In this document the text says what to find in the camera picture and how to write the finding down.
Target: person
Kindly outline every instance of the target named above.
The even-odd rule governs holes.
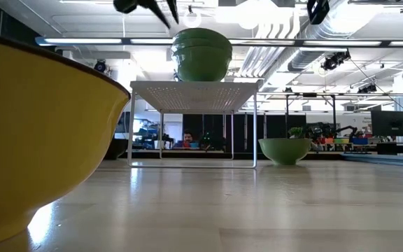
[[[189,130],[185,130],[184,132],[184,138],[183,138],[183,147],[184,148],[190,148],[190,143],[194,140],[192,133]]]

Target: yellow bowl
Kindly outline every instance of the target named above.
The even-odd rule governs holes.
[[[0,241],[91,175],[129,98],[87,66],[0,38]]]

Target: wooden floor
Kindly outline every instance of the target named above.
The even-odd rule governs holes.
[[[306,161],[259,162],[257,170],[128,169],[125,160],[104,162],[0,251],[403,251],[403,167]]]

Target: white metal rack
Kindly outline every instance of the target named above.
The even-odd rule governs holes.
[[[221,114],[231,115],[232,158],[234,158],[233,115],[253,96],[253,163],[251,166],[230,168],[256,168],[257,165],[257,83],[222,83],[222,82],[176,82],[176,81],[132,81],[132,107],[130,122],[134,120],[136,96],[145,99],[160,112],[162,140],[163,119],[165,113],[182,114]],[[130,123],[129,132],[133,132]],[[167,165],[135,165],[132,163],[133,134],[129,134],[128,163],[130,167],[141,168],[179,168]],[[226,168],[224,166],[184,166],[181,168]]]

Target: green bowl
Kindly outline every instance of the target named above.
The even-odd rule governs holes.
[[[222,50],[226,50],[227,52],[232,53],[232,46],[228,42],[228,44],[222,43],[217,40],[209,40],[207,38],[185,38],[174,41],[171,49],[172,52],[176,52],[177,50],[194,47],[194,46],[211,46],[214,48],[219,48]]]
[[[215,41],[219,45],[225,45],[231,47],[231,43],[228,38],[225,38],[222,34],[205,28],[189,28],[178,32],[174,36],[175,43],[180,43],[179,41],[185,39],[208,39],[210,41]]]
[[[231,55],[223,49],[196,46],[174,52],[172,60],[182,81],[221,81],[227,73]]]
[[[259,139],[259,145],[275,165],[295,165],[307,155],[311,139]]]

